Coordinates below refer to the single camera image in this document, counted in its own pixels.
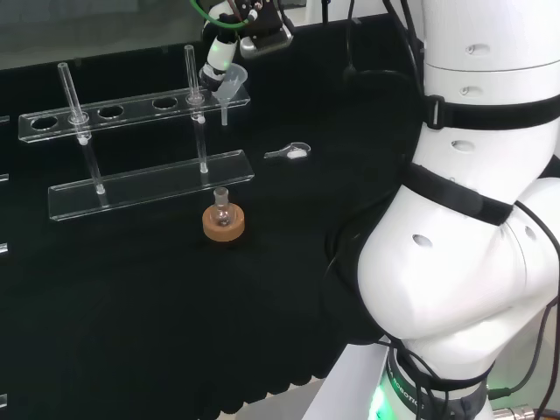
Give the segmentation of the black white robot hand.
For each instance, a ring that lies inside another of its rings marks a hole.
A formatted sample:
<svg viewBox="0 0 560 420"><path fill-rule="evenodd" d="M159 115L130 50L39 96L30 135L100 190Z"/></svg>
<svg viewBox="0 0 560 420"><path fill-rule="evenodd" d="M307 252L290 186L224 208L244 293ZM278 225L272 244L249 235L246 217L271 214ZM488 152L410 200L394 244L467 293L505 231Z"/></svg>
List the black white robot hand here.
<svg viewBox="0 0 560 420"><path fill-rule="evenodd" d="M255 60L291 44L290 22L278 1L219 1L207 10L192 7L203 17L202 40L208 44L199 70L202 86L215 92L237 55Z"/></svg>

